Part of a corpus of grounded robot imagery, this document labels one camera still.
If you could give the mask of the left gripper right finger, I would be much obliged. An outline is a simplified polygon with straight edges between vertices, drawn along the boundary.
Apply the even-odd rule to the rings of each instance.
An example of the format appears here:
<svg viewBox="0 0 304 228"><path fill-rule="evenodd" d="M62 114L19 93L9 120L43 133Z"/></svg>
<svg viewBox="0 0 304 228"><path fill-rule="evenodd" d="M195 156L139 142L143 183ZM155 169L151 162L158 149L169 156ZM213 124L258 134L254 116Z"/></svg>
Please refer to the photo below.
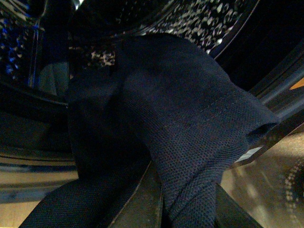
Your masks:
<svg viewBox="0 0 304 228"><path fill-rule="evenodd" d="M216 185L216 228L261 228L220 186Z"/></svg>

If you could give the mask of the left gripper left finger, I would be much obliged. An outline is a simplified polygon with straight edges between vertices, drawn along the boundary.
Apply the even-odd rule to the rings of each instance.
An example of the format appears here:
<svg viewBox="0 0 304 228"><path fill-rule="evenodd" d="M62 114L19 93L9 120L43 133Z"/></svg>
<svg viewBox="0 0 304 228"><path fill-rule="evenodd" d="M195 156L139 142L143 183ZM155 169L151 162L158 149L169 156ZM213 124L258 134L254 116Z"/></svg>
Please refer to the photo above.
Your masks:
<svg viewBox="0 0 304 228"><path fill-rule="evenodd" d="M132 196L109 224L110 228L160 228L163 192L156 167L150 163Z"/></svg>

